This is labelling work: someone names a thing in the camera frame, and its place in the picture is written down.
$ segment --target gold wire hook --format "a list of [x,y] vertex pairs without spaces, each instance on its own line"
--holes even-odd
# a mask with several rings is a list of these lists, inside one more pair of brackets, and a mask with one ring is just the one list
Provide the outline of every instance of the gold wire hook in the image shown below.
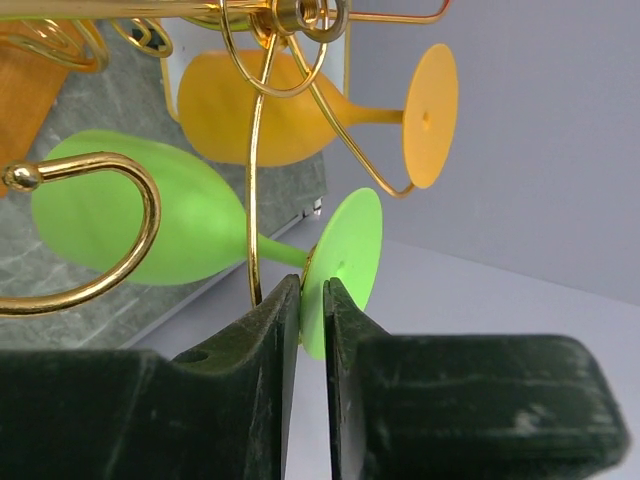
[[[220,6],[222,38],[224,39],[224,43],[227,47],[229,55],[231,56],[231,59],[233,60],[233,63],[235,64],[236,68],[240,71],[240,74],[244,77],[246,81],[248,81],[251,85],[253,85],[253,87],[256,90],[258,90],[260,93],[277,97],[277,98],[294,97],[302,93],[307,88],[309,88],[309,86],[313,83],[315,78],[320,73],[320,69],[322,68],[322,65],[324,63],[324,59],[327,54],[327,48],[328,48],[327,43],[320,43],[320,47],[318,49],[318,56],[316,57],[316,62],[312,69],[309,69],[304,73],[305,79],[301,83],[299,83],[295,87],[282,89],[282,90],[270,87],[265,82],[261,82],[259,79],[254,77],[251,74],[251,72],[249,72],[247,67],[244,65],[242,60],[240,59],[240,56],[238,55],[238,51],[235,45],[235,41],[233,40],[233,32],[231,30],[231,25],[229,23],[229,12],[227,8],[227,0],[218,0],[218,4]],[[327,10],[325,10],[325,14],[323,17],[323,26],[326,26],[329,22],[329,15],[326,12]]]
[[[129,44],[133,45],[136,49],[146,53],[147,55],[157,58],[166,58],[173,53],[173,41],[160,22],[153,18],[132,18],[130,21],[140,30],[140,33],[142,34],[141,38],[136,39],[132,34],[125,32],[124,28],[122,28],[122,25],[120,25],[120,22],[116,18],[110,19],[109,23],[118,35],[124,38]],[[149,46],[149,43],[153,38],[151,29],[156,31],[164,43],[164,45],[160,46],[158,49]]]
[[[391,15],[388,13],[351,12],[349,20],[352,22],[404,23],[413,25],[431,25],[438,22],[447,14],[452,0],[443,0],[440,9],[432,15]],[[338,12],[331,11],[331,18],[337,17]]]
[[19,33],[0,33],[0,45],[41,55],[63,67],[84,73],[103,71],[109,64],[109,48],[90,20],[71,20],[73,29],[91,52],[50,19],[22,20],[36,38]]
[[[289,45],[289,48],[291,49],[291,52],[293,53],[293,58],[295,59],[296,63],[298,64],[298,68],[300,69],[300,71],[304,75],[305,72],[309,71],[309,67],[307,66],[307,64],[304,61],[304,56],[302,55],[302,52],[300,51],[300,46],[298,45],[298,42],[297,42],[296,38],[294,36],[290,36],[290,37],[287,37],[286,40],[287,40],[287,43]],[[329,105],[329,103],[327,102],[327,100],[324,97],[323,93],[320,91],[320,89],[318,88],[318,86],[316,85],[315,82],[313,82],[311,84],[310,89],[311,89],[311,94],[313,95],[313,98],[315,99],[316,103],[318,104],[318,107],[320,107],[320,110],[322,110],[322,113],[324,114],[324,116],[327,119],[327,121],[333,127],[333,130],[336,132],[337,135],[340,136],[340,138],[345,143],[345,145],[347,145],[349,150],[351,150],[353,155],[358,159],[360,164],[364,167],[364,169],[367,171],[367,173],[375,180],[375,182],[385,192],[387,192],[389,195],[391,195],[394,198],[404,198],[407,195],[409,195],[413,191],[413,189],[415,188],[415,185],[413,184],[413,182],[409,182],[409,185],[407,187],[405,187],[403,190],[396,190],[382,176],[382,174],[380,174],[380,172],[378,172],[376,167],[367,158],[367,156],[364,154],[362,149],[353,140],[353,138],[351,137],[349,132],[347,132],[347,129],[344,128],[342,123],[340,123],[340,120],[338,120],[338,117],[333,112],[333,109],[331,108],[331,106]]]
[[43,183],[104,170],[125,175],[140,191],[143,217],[134,245],[108,272],[79,287],[40,297],[0,297],[0,316],[42,315],[88,302],[122,283],[147,255],[160,226],[160,194],[149,173],[130,158],[117,153],[100,152],[39,164],[19,163],[6,167],[2,180],[12,190],[32,192]]
[[[226,22],[224,20],[225,7],[224,1],[221,2],[221,11],[223,12],[222,25],[225,27],[223,35],[230,32],[226,28]],[[322,0],[325,12],[328,11],[327,0]],[[323,19],[324,24],[328,22],[328,18],[325,15]],[[263,60],[262,73],[260,75],[259,82],[266,85],[273,68],[275,59],[275,52],[278,47],[280,36],[277,33],[273,33],[267,40],[267,51]],[[312,78],[309,74],[310,69],[307,67],[303,73],[307,75],[307,78]],[[258,90],[256,92],[256,100],[253,107],[253,115],[251,119],[251,137],[249,140],[249,158],[247,160],[246,174],[245,174],[245,195],[246,204],[248,209],[247,215],[247,269],[249,275],[249,292],[251,295],[251,303],[254,307],[262,303],[262,287],[260,280],[260,258],[258,252],[258,143],[260,141],[260,120],[262,117],[262,107],[264,105],[265,92]]]
[[[330,18],[334,20],[330,27],[325,24],[322,28],[316,28],[312,22],[309,22],[303,27],[302,33],[318,43],[331,43],[340,38],[349,24],[350,10],[347,0],[336,0],[336,7],[336,10],[329,11]],[[328,9],[329,5],[325,2],[320,8],[320,14],[325,15]]]

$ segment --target gold wire rack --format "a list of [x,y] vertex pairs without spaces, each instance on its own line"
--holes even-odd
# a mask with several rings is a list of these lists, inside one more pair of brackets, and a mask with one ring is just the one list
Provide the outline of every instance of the gold wire rack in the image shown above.
[[[41,55],[69,69],[97,73],[109,65],[109,48],[96,27],[107,21],[134,48],[155,57],[173,52],[170,36],[159,22],[162,18],[183,18],[200,27],[222,34],[226,49],[242,78],[255,89],[251,135],[246,161],[247,254],[251,300],[262,301],[257,231],[257,165],[260,121],[265,96],[290,98],[310,89],[313,98],[335,133],[381,188],[396,198],[407,196],[415,185],[397,190],[367,159],[333,112],[315,80],[324,63],[328,45],[340,38],[349,22],[376,22],[428,25],[440,20],[452,0],[443,0],[431,15],[393,15],[351,11],[348,0],[0,0],[0,21],[20,21],[29,35],[0,35],[0,45]],[[70,20],[84,45],[60,28],[57,20]],[[138,30],[128,33],[123,22]],[[151,46],[153,33],[161,39],[160,48]],[[234,41],[234,32],[251,32],[265,50],[259,76],[251,74],[243,63]],[[299,43],[301,33],[318,44],[313,66],[309,66]],[[296,86],[277,89],[269,85],[276,52],[289,48],[303,80]],[[138,188],[144,206],[140,232],[127,255],[112,269],[85,285],[67,292],[28,298],[0,297],[0,316],[28,317],[72,308],[102,295],[122,283],[149,252],[161,221],[161,205],[153,178],[136,162],[116,153],[94,153],[42,164],[15,163],[2,172],[10,189],[30,192],[45,182],[53,182],[100,170],[112,170],[127,176]]]

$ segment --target glass stem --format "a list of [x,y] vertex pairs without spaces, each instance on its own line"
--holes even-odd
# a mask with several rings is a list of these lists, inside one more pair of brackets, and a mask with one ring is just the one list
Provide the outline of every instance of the glass stem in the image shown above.
[[307,263],[308,252],[263,236],[258,238],[258,251],[265,258],[290,267],[302,269]]
[[353,106],[354,123],[393,123],[401,124],[404,111],[384,108]]

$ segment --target green wine glass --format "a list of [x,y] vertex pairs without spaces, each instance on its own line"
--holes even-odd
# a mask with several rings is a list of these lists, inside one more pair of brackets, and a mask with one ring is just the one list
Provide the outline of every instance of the green wine glass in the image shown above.
[[[160,192],[158,235],[128,282],[182,285],[246,260],[242,203],[207,163],[170,145],[106,130],[74,134],[46,160],[97,151],[134,159],[150,173]],[[142,211],[135,187],[115,172],[46,184],[32,197],[33,219],[44,244],[62,259],[99,272],[111,268],[131,247]],[[375,282],[382,230],[378,195],[363,188],[338,207],[311,254],[259,236],[261,257],[304,269],[300,329],[303,346],[312,357],[324,357],[324,282],[340,278],[364,309]]]

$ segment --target gray wall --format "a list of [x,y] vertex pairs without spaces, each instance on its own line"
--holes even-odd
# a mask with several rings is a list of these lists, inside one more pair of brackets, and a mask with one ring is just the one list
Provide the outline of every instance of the gray wall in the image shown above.
[[[354,9],[437,4],[354,0]],[[455,0],[433,26],[354,25],[357,103],[402,108],[434,43],[450,45],[458,64],[449,162],[431,189],[385,196],[387,238],[640,304],[639,25],[635,0]],[[399,127],[351,131],[396,185],[406,182]],[[325,158],[328,210],[372,185],[339,142]]]

